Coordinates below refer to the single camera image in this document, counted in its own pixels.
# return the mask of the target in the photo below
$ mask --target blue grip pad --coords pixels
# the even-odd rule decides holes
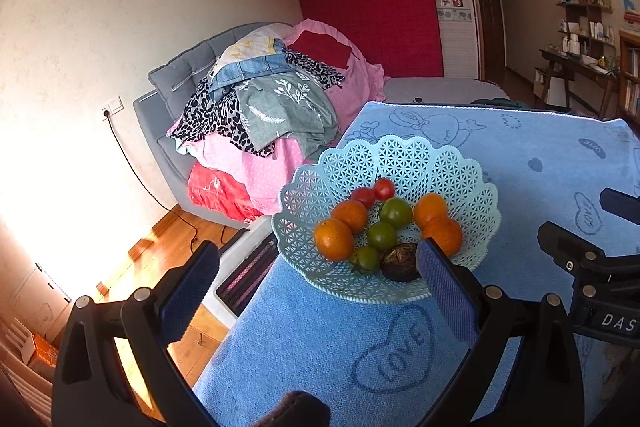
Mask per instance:
[[[478,314],[471,299],[453,276],[451,261],[431,241],[416,251],[418,272],[426,282],[440,313],[457,340],[472,346],[478,339]]]
[[[194,255],[197,257],[193,263],[177,268],[184,272],[158,310],[161,325],[158,339],[165,346],[182,338],[220,267],[218,247],[213,243]]]

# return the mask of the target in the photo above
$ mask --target gray upholstered headboard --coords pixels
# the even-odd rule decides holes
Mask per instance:
[[[175,141],[166,137],[165,134],[166,130],[180,117],[184,106],[195,92],[197,83],[206,76],[216,58],[222,55],[227,47],[256,28],[267,24],[271,23],[256,22],[236,26],[182,52],[166,65],[148,74],[149,82],[156,89],[133,103],[149,149],[182,209],[223,225],[246,226],[244,223],[230,221],[222,214],[211,212],[191,202],[187,195],[187,180],[195,158],[178,154],[175,151]]]

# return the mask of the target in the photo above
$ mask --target fruit basket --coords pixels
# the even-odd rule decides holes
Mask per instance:
[[[292,182],[282,188],[282,211],[273,216],[278,250],[309,283],[331,295],[369,304],[403,303],[431,295],[423,279],[399,283],[381,273],[362,275],[348,261],[331,263],[316,250],[316,223],[329,217],[352,190],[370,187],[379,178],[391,179],[396,196],[411,205],[428,192],[441,195],[449,216],[463,231],[462,248],[451,257],[452,262],[470,270],[482,262],[501,215],[498,191],[482,180],[480,164],[464,158],[452,146],[434,149],[422,137],[385,136],[376,144],[354,140],[342,149],[326,150],[318,165],[300,167]],[[376,203],[369,210],[370,223],[379,209]],[[356,247],[364,245],[366,233],[355,239]],[[398,231],[398,240],[417,243],[420,230],[411,223]]]

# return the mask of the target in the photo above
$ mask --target blue tablecloth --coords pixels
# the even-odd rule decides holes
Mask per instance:
[[[602,211],[605,187],[640,195],[640,143],[623,121],[479,107],[368,103],[340,145],[386,134],[424,136],[475,158],[499,191],[502,223],[475,275],[513,298],[571,300],[572,277],[540,251],[554,221],[608,255],[640,251],[635,225]],[[478,415],[493,409],[517,350],[508,344]],[[577,337],[586,416],[602,406],[609,374],[604,344]],[[360,305],[313,288],[278,258],[195,386],[223,427],[246,426],[288,391],[308,391],[332,409],[334,426],[414,426],[466,352],[433,299]]]

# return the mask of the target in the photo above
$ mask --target door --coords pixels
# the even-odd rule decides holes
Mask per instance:
[[[479,0],[484,46],[484,78],[500,83],[504,77],[504,23],[500,0]]]

